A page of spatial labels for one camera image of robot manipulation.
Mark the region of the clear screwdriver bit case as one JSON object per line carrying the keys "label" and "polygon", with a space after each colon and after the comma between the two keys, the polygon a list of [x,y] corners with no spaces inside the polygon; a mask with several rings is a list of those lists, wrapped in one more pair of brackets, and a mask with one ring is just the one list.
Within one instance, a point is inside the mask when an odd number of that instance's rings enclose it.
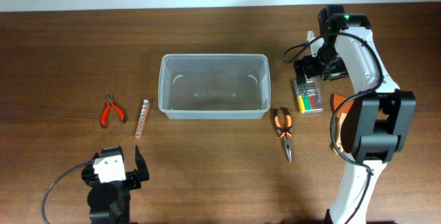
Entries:
{"label": "clear screwdriver bit case", "polygon": [[315,79],[307,79],[305,83],[294,81],[294,89],[301,114],[313,114],[323,111],[320,88]]}

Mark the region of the orange scraper with wooden handle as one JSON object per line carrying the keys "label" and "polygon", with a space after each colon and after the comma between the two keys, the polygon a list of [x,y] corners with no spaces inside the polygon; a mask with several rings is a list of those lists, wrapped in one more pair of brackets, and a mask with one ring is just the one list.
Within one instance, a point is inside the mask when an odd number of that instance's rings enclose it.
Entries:
{"label": "orange scraper with wooden handle", "polygon": [[[346,99],[347,98],[344,96],[340,96],[338,94],[332,94],[331,102],[332,102],[333,111],[336,111],[338,106],[341,103],[343,103]],[[341,127],[342,127],[342,124],[343,124],[348,112],[350,111],[352,105],[353,105],[353,100],[348,102],[348,104],[346,104],[341,110],[339,110],[337,112],[336,124],[334,125],[334,135],[335,135],[335,140],[336,140],[336,147],[331,145],[334,154],[337,154],[337,150],[339,150],[340,152],[344,152],[344,149],[342,146],[342,141],[341,141]]]}

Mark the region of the orange-handled needle-nose pliers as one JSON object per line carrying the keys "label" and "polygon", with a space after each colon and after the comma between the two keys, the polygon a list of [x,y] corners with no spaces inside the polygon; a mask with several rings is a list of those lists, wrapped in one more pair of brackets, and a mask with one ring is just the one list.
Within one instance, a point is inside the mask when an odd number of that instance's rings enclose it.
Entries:
{"label": "orange-handled needle-nose pliers", "polygon": [[280,124],[277,108],[274,108],[272,110],[274,124],[276,126],[276,132],[277,132],[278,136],[284,142],[287,160],[291,163],[292,162],[291,138],[292,138],[293,121],[292,121],[291,114],[287,108],[281,107],[280,109],[283,111],[283,114],[285,116],[285,124],[284,125]]}

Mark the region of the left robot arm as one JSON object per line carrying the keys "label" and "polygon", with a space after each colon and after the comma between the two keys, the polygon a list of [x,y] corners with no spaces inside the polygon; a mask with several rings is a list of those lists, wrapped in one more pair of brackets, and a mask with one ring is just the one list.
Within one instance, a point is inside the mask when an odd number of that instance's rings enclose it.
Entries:
{"label": "left robot arm", "polygon": [[87,203],[92,223],[130,223],[130,192],[141,188],[150,179],[147,164],[139,147],[135,147],[136,169],[125,170],[121,146],[105,147],[86,163],[81,178],[91,187]]}

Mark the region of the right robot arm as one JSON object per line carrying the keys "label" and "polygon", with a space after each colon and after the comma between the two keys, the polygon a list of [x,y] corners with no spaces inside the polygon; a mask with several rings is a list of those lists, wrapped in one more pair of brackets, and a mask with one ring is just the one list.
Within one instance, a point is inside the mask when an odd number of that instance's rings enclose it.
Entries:
{"label": "right robot arm", "polygon": [[389,76],[373,42],[365,14],[350,14],[342,5],[318,13],[320,34],[307,35],[291,63],[296,83],[320,77],[349,77],[354,94],[334,108],[331,143],[345,160],[338,195],[325,214],[326,223],[365,223],[373,189],[393,155],[405,144],[416,98]]}

